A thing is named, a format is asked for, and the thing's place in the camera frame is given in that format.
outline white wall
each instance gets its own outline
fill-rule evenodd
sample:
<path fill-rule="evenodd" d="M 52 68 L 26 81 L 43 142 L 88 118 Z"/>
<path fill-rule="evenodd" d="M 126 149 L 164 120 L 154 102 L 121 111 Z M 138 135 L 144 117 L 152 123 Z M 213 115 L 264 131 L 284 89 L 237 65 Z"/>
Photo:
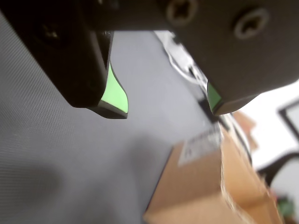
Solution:
<path fill-rule="evenodd" d="M 259 148 L 252 155 L 254 167 L 262 167 L 281 154 L 298 149 L 298 141 L 278 113 L 298 98 L 299 81 L 263 93 L 241 109 L 256 122 L 252 136 Z"/>

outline gray table surface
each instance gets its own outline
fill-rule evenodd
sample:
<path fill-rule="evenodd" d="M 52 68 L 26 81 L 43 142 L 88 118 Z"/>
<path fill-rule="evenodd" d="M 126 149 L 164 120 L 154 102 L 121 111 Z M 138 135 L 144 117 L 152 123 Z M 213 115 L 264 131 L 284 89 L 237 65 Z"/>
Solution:
<path fill-rule="evenodd" d="M 127 120 L 69 106 L 2 15 L 0 49 L 0 223 L 142 223 L 171 146 L 210 126 L 155 35 L 115 34 Z"/>

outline black frame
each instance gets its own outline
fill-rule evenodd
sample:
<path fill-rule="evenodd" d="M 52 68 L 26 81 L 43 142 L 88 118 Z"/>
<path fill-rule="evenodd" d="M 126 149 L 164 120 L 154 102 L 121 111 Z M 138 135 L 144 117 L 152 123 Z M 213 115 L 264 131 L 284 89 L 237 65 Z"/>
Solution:
<path fill-rule="evenodd" d="M 288 118 L 286 111 L 292 107 L 299 105 L 299 99 L 297 99 L 292 104 L 284 107 L 283 109 L 280 109 L 278 111 L 279 115 L 283 118 L 284 122 L 288 125 L 292 133 L 296 136 L 297 140 L 299 141 L 299 132 L 297 131 L 296 127 L 293 125 L 292 121 Z"/>

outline torn cardboard edge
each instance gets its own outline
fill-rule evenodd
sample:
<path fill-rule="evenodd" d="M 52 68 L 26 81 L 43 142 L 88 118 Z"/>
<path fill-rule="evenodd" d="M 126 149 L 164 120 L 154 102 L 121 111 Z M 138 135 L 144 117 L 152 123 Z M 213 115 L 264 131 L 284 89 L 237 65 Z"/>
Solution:
<path fill-rule="evenodd" d="M 203 146 L 212 149 L 199 152 Z M 191 154 L 186 154 L 188 147 L 191 148 Z M 261 214 L 255 209 L 248 209 L 254 207 L 255 203 L 266 213 L 271 210 L 271 217 L 261 222 L 256 217 Z M 209 212 L 216 212 L 223 217 L 207 216 Z M 226 223 L 225 220 L 230 224 L 282 223 L 267 188 L 244 153 L 238 150 L 219 125 L 173 148 L 143 218 L 149 224 L 193 224 L 199 221 L 216 224 Z"/>

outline screw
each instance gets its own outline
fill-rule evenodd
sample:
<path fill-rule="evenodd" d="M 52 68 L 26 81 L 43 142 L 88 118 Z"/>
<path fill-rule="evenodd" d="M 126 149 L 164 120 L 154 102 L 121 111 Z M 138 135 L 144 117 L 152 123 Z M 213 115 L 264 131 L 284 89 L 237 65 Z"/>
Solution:
<path fill-rule="evenodd" d="M 174 26 L 184 26 L 195 17 L 197 6 L 197 0 L 170 0 L 166 18 Z"/>
<path fill-rule="evenodd" d="M 43 24 L 43 31 L 46 38 L 59 40 L 59 36 L 54 28 L 50 28 Z"/>
<path fill-rule="evenodd" d="M 244 40 L 259 34 L 269 21 L 269 13 L 266 9 L 258 8 L 241 16 L 234 28 L 235 36 Z"/>

